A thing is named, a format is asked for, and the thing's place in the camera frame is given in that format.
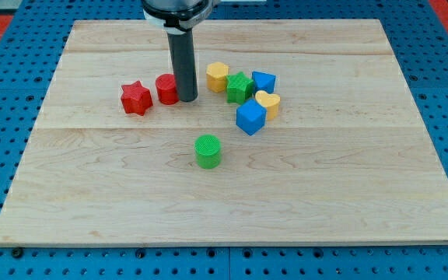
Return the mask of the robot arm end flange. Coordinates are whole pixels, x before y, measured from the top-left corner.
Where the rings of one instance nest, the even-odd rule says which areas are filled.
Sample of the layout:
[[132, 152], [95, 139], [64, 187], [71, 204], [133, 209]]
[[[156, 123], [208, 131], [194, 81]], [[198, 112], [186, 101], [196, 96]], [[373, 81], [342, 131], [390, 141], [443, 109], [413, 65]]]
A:
[[169, 33], [185, 33], [209, 17], [220, 0], [142, 0], [145, 19]]

